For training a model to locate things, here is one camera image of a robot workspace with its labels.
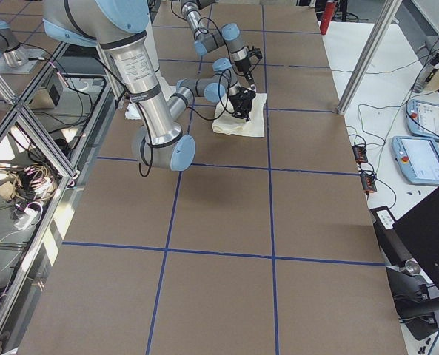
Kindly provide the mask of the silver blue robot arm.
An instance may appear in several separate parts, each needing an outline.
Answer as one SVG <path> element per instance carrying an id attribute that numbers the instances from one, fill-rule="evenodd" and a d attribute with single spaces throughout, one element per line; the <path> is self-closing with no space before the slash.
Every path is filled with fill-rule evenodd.
<path id="1" fill-rule="evenodd" d="M 179 3 L 181 18 L 188 23 L 192 31 L 196 53 L 203 57 L 221 47 L 226 47 L 237 71 L 245 78 L 250 89 L 256 91 L 251 58 L 256 57 L 260 61 L 263 58 L 261 50 L 245 44 L 236 23 L 219 27 L 212 19 L 200 14 L 201 10 L 215 1 L 180 1 Z"/>
<path id="2" fill-rule="evenodd" d="M 144 125 L 132 142 L 139 164 L 184 171 L 195 156 L 194 138 L 185 134 L 178 117 L 196 97 L 213 103 L 231 103 L 232 116 L 249 120 L 256 96 L 251 57 L 262 58 L 248 47 L 237 24 L 211 31 L 200 11 L 211 1 L 181 1 L 181 19 L 192 30 L 200 56 L 226 47 L 228 57 L 213 64 L 214 76 L 179 81 L 165 98 L 145 42 L 150 11 L 146 1 L 45 1 L 44 29 L 57 41 L 83 47 L 100 47 L 113 59 L 130 102 Z"/>

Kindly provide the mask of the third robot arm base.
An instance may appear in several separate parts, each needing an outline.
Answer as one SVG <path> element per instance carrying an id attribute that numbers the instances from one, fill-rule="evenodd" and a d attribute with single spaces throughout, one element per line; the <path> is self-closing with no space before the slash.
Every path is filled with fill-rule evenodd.
<path id="1" fill-rule="evenodd" d="M 22 45 L 6 21 L 0 20 L 0 73 L 29 75 L 45 51 Z"/>

